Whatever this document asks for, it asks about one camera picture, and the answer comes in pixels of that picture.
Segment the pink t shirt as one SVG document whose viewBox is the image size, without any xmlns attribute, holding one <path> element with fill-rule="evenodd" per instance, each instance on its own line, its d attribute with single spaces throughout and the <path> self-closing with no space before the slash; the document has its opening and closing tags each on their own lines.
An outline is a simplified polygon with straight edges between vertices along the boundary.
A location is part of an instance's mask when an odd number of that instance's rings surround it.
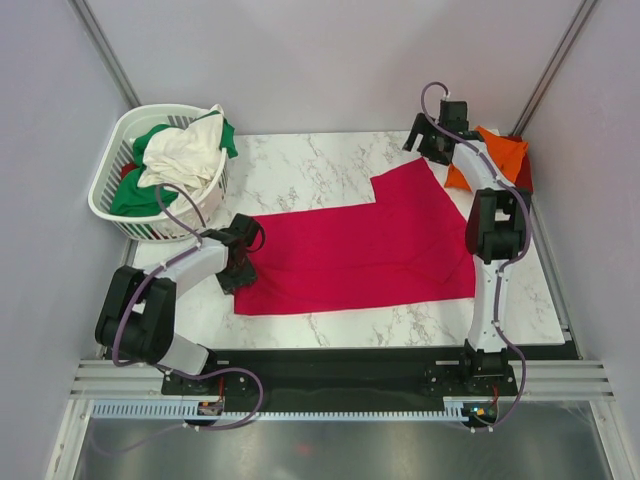
<svg viewBox="0 0 640 480">
<path fill-rule="evenodd" d="M 466 221 L 423 159 L 372 178 L 372 203 L 262 215 L 256 282 L 239 315 L 291 315 L 471 298 Z"/>
</svg>

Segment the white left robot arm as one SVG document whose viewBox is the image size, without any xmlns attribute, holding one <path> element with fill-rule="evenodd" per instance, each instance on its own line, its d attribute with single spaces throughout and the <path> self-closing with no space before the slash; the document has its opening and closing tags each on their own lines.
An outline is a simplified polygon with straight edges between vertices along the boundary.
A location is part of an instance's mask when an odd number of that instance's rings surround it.
<svg viewBox="0 0 640 480">
<path fill-rule="evenodd" d="M 209 363 L 210 350 L 175 332 L 177 301 L 210 277 L 227 295 L 254 284 L 249 255 L 265 240 L 257 220 L 238 214 L 228 227 L 198 233 L 193 246 L 155 266 L 118 268 L 98 317 L 96 341 L 111 350 L 119 367 L 142 362 L 173 370 L 196 392 L 211 392 L 220 371 Z"/>
</svg>

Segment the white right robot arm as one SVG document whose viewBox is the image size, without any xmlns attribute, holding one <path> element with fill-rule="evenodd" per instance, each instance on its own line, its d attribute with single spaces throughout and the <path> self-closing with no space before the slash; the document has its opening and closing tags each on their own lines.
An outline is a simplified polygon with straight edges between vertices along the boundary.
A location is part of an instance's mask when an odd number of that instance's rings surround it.
<svg viewBox="0 0 640 480">
<path fill-rule="evenodd" d="M 437 117 L 426 111 L 416 115 L 403 149 L 455 167 L 474 195 L 465 230 L 476 275 L 474 312 L 465 340 L 469 362 L 457 377 L 465 391 L 477 394 L 493 383 L 493 369 L 506 362 L 507 290 L 514 264 L 531 244 L 531 193 L 500 171 L 480 133 L 469 129 L 467 112 L 466 102 L 442 99 Z"/>
</svg>

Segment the folded orange t shirt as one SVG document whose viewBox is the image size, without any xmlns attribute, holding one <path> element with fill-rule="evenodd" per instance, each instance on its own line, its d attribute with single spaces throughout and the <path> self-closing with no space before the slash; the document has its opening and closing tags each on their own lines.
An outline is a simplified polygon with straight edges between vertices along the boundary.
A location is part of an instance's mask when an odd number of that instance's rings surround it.
<svg viewBox="0 0 640 480">
<path fill-rule="evenodd" d="M 513 152 L 515 143 L 507 139 L 508 136 L 497 135 L 494 131 L 482 126 L 477 126 L 475 131 L 483 138 L 488 147 L 488 153 L 498 166 L 501 173 L 509 180 L 510 167 L 514 161 Z"/>
</svg>

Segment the white plastic laundry basket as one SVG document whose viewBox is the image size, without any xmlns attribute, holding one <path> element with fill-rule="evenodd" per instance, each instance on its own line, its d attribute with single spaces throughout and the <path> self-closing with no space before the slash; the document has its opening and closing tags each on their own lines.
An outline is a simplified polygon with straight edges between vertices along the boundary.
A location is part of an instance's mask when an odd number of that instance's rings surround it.
<svg viewBox="0 0 640 480">
<path fill-rule="evenodd" d="M 226 196 L 227 163 L 237 156 L 223 108 L 153 104 L 117 121 L 90 188 L 99 218 L 132 240 L 171 242 L 211 224 Z"/>
</svg>

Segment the folded dark red t shirt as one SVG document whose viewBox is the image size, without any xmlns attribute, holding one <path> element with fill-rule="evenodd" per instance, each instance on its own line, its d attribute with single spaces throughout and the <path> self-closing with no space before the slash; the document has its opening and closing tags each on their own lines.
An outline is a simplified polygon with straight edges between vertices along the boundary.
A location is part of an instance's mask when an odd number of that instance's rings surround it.
<svg viewBox="0 0 640 480">
<path fill-rule="evenodd" d="M 529 144 L 520 136 L 508 136 L 508 140 L 515 143 L 513 157 L 514 161 L 510 167 L 509 179 L 518 187 L 524 188 L 530 193 L 534 192 L 534 185 L 531 172 L 531 162 L 528 156 Z"/>
</svg>

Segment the white t shirt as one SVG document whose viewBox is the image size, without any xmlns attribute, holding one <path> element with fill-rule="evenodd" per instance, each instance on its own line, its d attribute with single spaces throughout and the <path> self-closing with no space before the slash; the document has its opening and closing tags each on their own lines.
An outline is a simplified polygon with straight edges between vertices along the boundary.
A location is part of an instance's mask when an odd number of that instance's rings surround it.
<svg viewBox="0 0 640 480">
<path fill-rule="evenodd" d="M 140 168 L 137 186 L 169 183 L 189 192 L 207 187 L 222 157 L 237 155 L 234 127 L 216 105 L 185 128 L 154 126 L 133 143 L 134 162 Z"/>
</svg>

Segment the green t shirt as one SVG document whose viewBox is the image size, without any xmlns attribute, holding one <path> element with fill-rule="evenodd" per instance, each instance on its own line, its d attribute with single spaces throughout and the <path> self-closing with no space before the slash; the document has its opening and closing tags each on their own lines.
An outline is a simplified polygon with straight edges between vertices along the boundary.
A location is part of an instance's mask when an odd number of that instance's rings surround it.
<svg viewBox="0 0 640 480">
<path fill-rule="evenodd" d="M 176 188 L 184 190 L 191 198 L 196 199 L 212 182 L 207 187 L 193 192 L 168 183 L 170 185 L 168 188 L 161 189 L 162 205 L 168 207 L 171 212 L 176 212 L 186 204 L 184 197 L 175 191 Z M 110 207 L 110 213 L 125 217 L 148 217 L 160 214 L 161 204 L 156 200 L 156 186 L 140 188 L 132 183 L 120 181 Z"/>
</svg>

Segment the dark red t shirt in basket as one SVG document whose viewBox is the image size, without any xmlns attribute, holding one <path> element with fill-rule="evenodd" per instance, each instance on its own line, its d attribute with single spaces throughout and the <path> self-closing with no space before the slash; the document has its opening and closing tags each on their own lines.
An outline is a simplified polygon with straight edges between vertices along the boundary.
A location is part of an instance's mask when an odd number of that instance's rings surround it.
<svg viewBox="0 0 640 480">
<path fill-rule="evenodd" d="M 143 169 L 134 162 L 124 165 L 120 170 L 121 182 L 137 185 L 142 171 Z"/>
</svg>

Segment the right corner metal post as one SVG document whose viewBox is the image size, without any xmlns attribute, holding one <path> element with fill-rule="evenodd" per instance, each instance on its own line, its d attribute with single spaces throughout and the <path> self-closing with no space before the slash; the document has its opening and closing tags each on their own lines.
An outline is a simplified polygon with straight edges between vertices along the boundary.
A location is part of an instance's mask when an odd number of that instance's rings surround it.
<svg viewBox="0 0 640 480">
<path fill-rule="evenodd" d="M 579 2 L 578 8 L 571 17 L 569 24 L 564 30 L 533 91 L 511 129 L 512 135 L 522 136 L 526 131 L 599 4 L 599 0 L 582 0 Z"/>
</svg>

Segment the corner metal post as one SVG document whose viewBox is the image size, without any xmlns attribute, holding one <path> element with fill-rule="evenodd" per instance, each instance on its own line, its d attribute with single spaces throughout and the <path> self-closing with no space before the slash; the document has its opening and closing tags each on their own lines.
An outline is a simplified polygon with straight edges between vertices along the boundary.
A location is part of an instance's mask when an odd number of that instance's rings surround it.
<svg viewBox="0 0 640 480">
<path fill-rule="evenodd" d="M 569 24 L 564 30 L 533 91 L 511 129 L 512 135 L 522 136 L 526 131 L 599 4 L 599 0 L 582 0 L 579 2 L 578 8 L 571 17 Z"/>
<path fill-rule="evenodd" d="M 116 89 L 130 109 L 140 107 L 142 102 L 125 72 L 115 50 L 87 0 L 69 0 L 69 6 L 80 21 L 102 64 L 109 73 Z"/>
</svg>

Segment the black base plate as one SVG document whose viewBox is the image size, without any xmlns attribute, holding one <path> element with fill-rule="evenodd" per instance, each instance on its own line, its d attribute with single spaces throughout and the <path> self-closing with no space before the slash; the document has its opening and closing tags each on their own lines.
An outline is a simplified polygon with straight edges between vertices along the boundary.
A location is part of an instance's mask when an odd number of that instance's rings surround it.
<svg viewBox="0 0 640 480">
<path fill-rule="evenodd" d="M 219 350 L 205 367 L 220 377 L 171 373 L 164 396 L 223 395 L 231 412 L 412 412 L 442 408 L 445 398 L 507 399 L 519 375 L 532 385 L 545 367 L 557 377 L 578 360 L 573 342 L 523 346 L 518 353 L 473 354 L 467 347 Z"/>
</svg>

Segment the aluminium frame rail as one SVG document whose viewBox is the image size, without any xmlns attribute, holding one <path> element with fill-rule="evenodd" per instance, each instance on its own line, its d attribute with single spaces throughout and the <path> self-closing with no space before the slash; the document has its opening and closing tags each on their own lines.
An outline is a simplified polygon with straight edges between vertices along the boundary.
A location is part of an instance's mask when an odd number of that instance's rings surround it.
<svg viewBox="0 0 640 480">
<path fill-rule="evenodd" d="M 83 360 L 71 388 L 73 398 L 158 399 L 163 375 L 148 366 L 117 368 L 106 360 Z M 524 401 L 612 401 L 602 363 L 593 360 L 529 360 Z"/>
</svg>

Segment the left corner metal post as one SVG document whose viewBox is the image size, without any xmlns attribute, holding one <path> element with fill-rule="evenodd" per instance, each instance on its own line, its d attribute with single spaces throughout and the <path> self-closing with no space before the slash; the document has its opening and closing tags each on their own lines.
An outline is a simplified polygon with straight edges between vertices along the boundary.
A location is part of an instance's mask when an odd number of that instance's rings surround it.
<svg viewBox="0 0 640 480">
<path fill-rule="evenodd" d="M 115 50 L 87 0 L 69 0 L 69 6 L 80 21 L 102 64 L 109 73 L 116 89 L 130 109 L 140 107 L 142 102 L 125 72 Z"/>
</svg>

